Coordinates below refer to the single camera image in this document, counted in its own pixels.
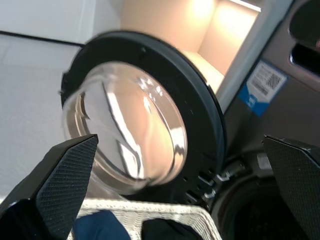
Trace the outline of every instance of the washing machine door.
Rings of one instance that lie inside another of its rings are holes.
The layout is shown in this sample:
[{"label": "washing machine door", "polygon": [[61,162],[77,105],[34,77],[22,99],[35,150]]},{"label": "washing machine door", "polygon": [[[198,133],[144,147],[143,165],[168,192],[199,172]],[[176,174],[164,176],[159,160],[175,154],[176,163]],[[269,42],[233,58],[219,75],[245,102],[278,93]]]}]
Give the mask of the washing machine door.
[{"label": "washing machine door", "polygon": [[67,138],[98,134],[91,179],[131,200],[199,204],[226,155],[218,101],[177,49],[112,31],[88,42],[61,83]]}]

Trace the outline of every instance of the gray washing machine panel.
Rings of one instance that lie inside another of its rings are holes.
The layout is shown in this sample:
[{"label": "gray washing machine panel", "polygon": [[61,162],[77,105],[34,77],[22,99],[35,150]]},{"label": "gray washing machine panel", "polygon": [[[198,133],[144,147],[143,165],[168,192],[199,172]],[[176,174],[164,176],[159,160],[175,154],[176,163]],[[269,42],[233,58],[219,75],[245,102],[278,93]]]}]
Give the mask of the gray washing machine panel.
[{"label": "gray washing machine panel", "polygon": [[307,2],[296,0],[293,3],[256,61],[257,64],[263,60],[288,76],[266,111],[258,117],[238,95],[227,109],[225,123],[229,157],[262,150],[264,135],[299,140],[320,147],[320,76],[294,64],[291,57],[297,42],[291,36],[289,26],[294,14]]}]

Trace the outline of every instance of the wicker laundry basket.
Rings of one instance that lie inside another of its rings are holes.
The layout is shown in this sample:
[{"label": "wicker laundry basket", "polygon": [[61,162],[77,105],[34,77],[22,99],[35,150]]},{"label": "wicker laundry basket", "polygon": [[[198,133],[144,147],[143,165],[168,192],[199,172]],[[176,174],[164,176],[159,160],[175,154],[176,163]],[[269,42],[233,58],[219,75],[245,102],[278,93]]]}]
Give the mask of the wicker laundry basket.
[{"label": "wicker laundry basket", "polygon": [[[191,226],[204,240],[221,240],[211,216],[201,207],[134,202],[125,200],[85,199],[78,218],[99,210],[110,210],[122,223],[132,240],[141,239],[145,220],[162,218]],[[68,240],[73,240],[70,233]]]}]

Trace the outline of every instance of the textured gripper pad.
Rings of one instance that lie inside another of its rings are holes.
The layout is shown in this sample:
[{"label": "textured gripper pad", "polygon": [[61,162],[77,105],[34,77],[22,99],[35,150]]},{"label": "textured gripper pad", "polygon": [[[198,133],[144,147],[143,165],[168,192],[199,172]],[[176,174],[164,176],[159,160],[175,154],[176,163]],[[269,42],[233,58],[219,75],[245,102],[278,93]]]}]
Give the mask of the textured gripper pad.
[{"label": "textured gripper pad", "polygon": [[36,196],[36,207],[53,239],[65,240],[86,196],[98,139],[69,148]]},{"label": "textured gripper pad", "polygon": [[265,138],[263,145],[282,198],[308,238],[319,240],[319,166],[301,149],[270,138]]}]

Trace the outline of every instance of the blue cloth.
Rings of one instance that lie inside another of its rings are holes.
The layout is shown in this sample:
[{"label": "blue cloth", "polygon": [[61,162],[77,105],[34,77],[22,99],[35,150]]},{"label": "blue cloth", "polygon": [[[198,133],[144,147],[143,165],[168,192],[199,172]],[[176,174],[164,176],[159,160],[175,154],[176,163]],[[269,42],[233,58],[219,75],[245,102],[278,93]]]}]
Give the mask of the blue cloth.
[{"label": "blue cloth", "polygon": [[82,216],[72,228],[75,240],[130,240],[127,230],[109,210]]}]

